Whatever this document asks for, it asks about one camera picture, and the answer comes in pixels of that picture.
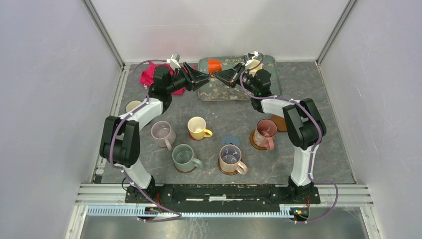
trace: tan mug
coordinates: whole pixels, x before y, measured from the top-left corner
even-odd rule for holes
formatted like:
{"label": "tan mug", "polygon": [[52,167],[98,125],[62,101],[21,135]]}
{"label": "tan mug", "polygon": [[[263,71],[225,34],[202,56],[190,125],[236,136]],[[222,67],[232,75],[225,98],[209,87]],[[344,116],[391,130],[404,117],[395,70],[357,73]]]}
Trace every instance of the tan mug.
{"label": "tan mug", "polygon": [[273,138],[277,133],[277,125],[270,119],[263,119],[258,122],[253,141],[259,147],[265,147],[268,150],[274,149]]}
{"label": "tan mug", "polygon": [[240,149],[232,144],[226,145],[220,150],[220,167],[224,172],[232,173],[237,171],[238,173],[245,175],[248,172],[248,167],[241,161],[242,152]]}
{"label": "tan mug", "polygon": [[208,138],[212,136],[211,130],[207,129],[205,119],[201,117],[193,117],[188,122],[188,129],[191,136],[196,140]]}

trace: gray table surface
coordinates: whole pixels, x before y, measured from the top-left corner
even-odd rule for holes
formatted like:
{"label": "gray table surface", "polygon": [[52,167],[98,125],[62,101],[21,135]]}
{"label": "gray table surface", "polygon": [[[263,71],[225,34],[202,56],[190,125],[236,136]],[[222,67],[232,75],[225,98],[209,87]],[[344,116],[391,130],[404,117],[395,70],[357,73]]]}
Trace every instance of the gray table surface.
{"label": "gray table surface", "polygon": [[[143,100],[139,77],[147,66],[138,67],[135,79],[130,67],[119,114],[132,100]],[[327,134],[316,153],[314,178],[333,180],[337,183],[353,183],[352,172],[344,150],[337,123],[327,96],[326,89],[314,62],[277,62],[283,96],[296,100],[312,98],[325,122]],[[189,138],[187,123],[190,118],[200,116],[213,131],[211,138],[193,141]],[[255,111],[249,100],[204,102],[197,92],[186,91],[182,96],[173,96],[170,108],[140,132],[141,157],[145,169],[154,176],[156,183],[287,183],[293,168],[294,147],[287,133],[277,133],[273,151],[259,151],[249,142],[250,133],[261,119],[271,115]],[[195,151],[205,168],[195,169],[189,174],[178,172],[171,158],[171,152],[154,144],[151,137],[152,125],[160,120],[171,124],[176,132],[173,146],[185,143]],[[220,141],[226,135],[240,139],[242,160],[248,166],[246,175],[228,176],[217,166]],[[107,163],[102,183],[120,183],[123,174]]]}

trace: orange object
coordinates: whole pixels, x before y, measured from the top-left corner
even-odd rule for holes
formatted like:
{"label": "orange object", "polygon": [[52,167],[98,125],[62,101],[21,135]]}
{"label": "orange object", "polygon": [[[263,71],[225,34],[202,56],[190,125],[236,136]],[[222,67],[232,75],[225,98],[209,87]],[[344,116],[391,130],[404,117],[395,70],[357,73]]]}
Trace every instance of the orange object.
{"label": "orange object", "polygon": [[215,71],[221,71],[222,70],[222,63],[219,60],[215,59],[208,59],[208,72],[210,74],[214,73]]}

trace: orange coaster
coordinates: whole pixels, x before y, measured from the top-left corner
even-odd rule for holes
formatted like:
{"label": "orange coaster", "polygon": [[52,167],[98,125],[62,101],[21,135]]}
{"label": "orange coaster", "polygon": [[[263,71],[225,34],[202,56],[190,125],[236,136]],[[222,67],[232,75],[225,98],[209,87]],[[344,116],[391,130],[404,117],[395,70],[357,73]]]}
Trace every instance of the orange coaster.
{"label": "orange coaster", "polygon": [[286,120],[283,117],[273,115],[271,116],[271,120],[276,123],[278,132],[287,132]]}
{"label": "orange coaster", "polygon": [[191,139],[193,139],[193,140],[195,140],[195,141],[199,141],[199,140],[197,140],[197,139],[193,138],[193,137],[192,137],[192,135],[191,135],[191,133],[188,133],[188,134],[189,134],[189,137],[190,137]]}
{"label": "orange coaster", "polygon": [[218,168],[220,169],[220,171],[223,173],[223,174],[225,174],[225,175],[235,175],[235,174],[237,174],[237,171],[235,170],[234,172],[231,172],[231,173],[227,173],[226,171],[224,171],[222,168],[221,168],[221,166],[220,166],[220,159],[218,158],[217,159],[218,160]]}
{"label": "orange coaster", "polygon": [[253,141],[254,134],[255,134],[255,130],[252,131],[251,136],[249,137],[249,141],[251,142],[251,145],[258,150],[267,150],[266,147],[259,147],[255,144],[255,142]]}
{"label": "orange coaster", "polygon": [[183,171],[180,171],[178,168],[176,168],[176,165],[173,163],[173,165],[174,165],[174,168],[177,170],[177,171],[179,171],[179,173],[190,173],[190,172],[192,172],[192,171],[194,171],[195,169],[196,169],[196,167],[195,168],[193,168],[191,171],[188,171],[188,172],[183,172]]}

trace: mug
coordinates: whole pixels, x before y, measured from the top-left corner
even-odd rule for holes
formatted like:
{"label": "mug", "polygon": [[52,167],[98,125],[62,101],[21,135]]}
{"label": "mug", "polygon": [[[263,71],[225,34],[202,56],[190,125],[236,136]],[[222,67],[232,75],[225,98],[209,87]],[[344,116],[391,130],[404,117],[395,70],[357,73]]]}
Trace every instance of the mug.
{"label": "mug", "polygon": [[235,145],[226,145],[220,150],[220,167],[224,172],[231,173],[237,171],[245,175],[248,172],[248,167],[241,161],[242,152]]}
{"label": "mug", "polygon": [[142,102],[138,100],[131,101],[126,105],[126,113],[132,111],[134,108],[138,107]]}
{"label": "mug", "polygon": [[168,122],[156,122],[151,128],[151,135],[158,146],[172,150],[171,145],[176,140],[176,133]]}
{"label": "mug", "polygon": [[204,137],[208,138],[212,136],[212,132],[206,129],[207,123],[205,119],[201,117],[193,117],[188,122],[188,129],[191,136],[196,140],[201,140]]}
{"label": "mug", "polygon": [[187,144],[177,145],[172,153],[174,166],[179,172],[190,173],[195,167],[203,168],[202,162],[195,158],[193,149]]}
{"label": "mug", "polygon": [[254,143],[259,147],[265,147],[268,150],[274,149],[273,138],[277,133],[277,125],[270,119],[263,119],[258,122],[253,135]]}
{"label": "mug", "polygon": [[[249,68],[251,69],[251,68],[257,66],[258,64],[259,64],[259,60],[254,59],[252,61],[252,64],[251,64],[251,66]],[[252,76],[255,76],[256,72],[259,71],[259,70],[261,70],[261,69],[262,69],[262,64],[260,64],[257,68],[255,68],[253,70],[250,70],[249,71],[249,74],[252,75]]]}

